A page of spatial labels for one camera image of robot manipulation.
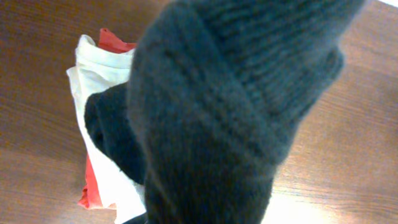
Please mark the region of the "black t-shirt white lettering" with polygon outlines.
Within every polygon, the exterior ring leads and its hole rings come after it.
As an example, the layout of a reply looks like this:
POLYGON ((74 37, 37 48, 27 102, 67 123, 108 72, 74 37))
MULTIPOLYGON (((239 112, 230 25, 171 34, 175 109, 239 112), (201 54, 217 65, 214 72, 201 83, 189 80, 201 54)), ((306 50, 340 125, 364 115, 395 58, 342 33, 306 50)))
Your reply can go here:
POLYGON ((94 144, 144 186, 133 223, 259 224, 300 122, 339 75, 363 0, 172 1, 129 81, 85 106, 94 144))

